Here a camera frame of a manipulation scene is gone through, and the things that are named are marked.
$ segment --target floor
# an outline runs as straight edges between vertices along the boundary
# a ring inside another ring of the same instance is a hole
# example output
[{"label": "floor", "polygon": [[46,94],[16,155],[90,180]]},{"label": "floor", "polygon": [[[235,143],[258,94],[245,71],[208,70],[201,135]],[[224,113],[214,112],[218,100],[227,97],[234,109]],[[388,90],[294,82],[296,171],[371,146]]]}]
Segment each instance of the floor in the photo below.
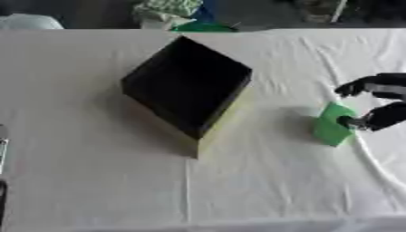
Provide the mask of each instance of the floor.
[{"label": "floor", "polygon": [[[16,13],[50,15],[68,29],[139,28],[134,23],[132,6],[142,0],[0,0],[7,1]],[[322,25],[303,21],[299,11],[288,2],[307,0],[212,0],[218,22],[241,31],[292,27],[388,27],[404,26],[388,22]]]}]

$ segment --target table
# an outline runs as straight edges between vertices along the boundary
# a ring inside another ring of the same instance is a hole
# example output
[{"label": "table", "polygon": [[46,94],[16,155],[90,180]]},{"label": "table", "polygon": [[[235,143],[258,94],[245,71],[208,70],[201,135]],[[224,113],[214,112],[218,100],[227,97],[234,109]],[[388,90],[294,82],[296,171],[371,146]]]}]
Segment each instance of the table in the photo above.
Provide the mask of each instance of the table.
[{"label": "table", "polygon": [[406,72],[405,30],[186,34],[254,70],[246,101],[200,160],[183,157],[119,88],[121,77],[177,36],[0,33],[0,122],[10,130],[5,231],[257,222],[294,231],[303,220],[333,231],[359,229],[357,218],[385,231],[404,228],[406,124],[357,133],[337,149],[309,130],[329,101],[360,114],[386,103],[367,94],[342,101],[332,89]]}]

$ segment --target green foam cube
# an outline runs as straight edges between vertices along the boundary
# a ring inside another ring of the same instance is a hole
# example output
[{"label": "green foam cube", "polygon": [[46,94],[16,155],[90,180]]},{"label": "green foam cube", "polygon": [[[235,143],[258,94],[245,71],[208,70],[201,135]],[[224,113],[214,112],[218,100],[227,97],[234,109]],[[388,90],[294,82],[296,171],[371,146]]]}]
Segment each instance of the green foam cube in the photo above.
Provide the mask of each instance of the green foam cube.
[{"label": "green foam cube", "polygon": [[337,123],[337,119],[341,116],[356,117],[354,111],[330,102],[315,122],[315,137],[327,145],[337,147],[346,138],[353,135],[352,130]]}]

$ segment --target green cloth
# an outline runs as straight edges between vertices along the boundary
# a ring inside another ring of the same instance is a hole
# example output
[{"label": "green cloth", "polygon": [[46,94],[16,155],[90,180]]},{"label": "green cloth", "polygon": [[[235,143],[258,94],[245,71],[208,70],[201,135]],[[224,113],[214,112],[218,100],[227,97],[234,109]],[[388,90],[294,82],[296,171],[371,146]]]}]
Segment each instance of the green cloth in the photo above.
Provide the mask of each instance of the green cloth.
[{"label": "green cloth", "polygon": [[200,33],[234,33],[237,29],[221,24],[191,22],[170,29],[172,32],[200,32]]},{"label": "green cloth", "polygon": [[147,0],[135,6],[135,8],[189,17],[193,15],[202,4],[203,0]]}]

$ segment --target metal clamp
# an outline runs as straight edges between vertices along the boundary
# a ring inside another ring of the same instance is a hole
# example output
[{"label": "metal clamp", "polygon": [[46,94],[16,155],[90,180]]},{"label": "metal clamp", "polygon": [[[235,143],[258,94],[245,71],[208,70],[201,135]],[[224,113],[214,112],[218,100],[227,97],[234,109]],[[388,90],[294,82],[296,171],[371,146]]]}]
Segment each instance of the metal clamp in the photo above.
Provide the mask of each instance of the metal clamp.
[{"label": "metal clamp", "polygon": [[5,154],[7,153],[8,131],[5,125],[0,124],[0,175],[3,174]]}]

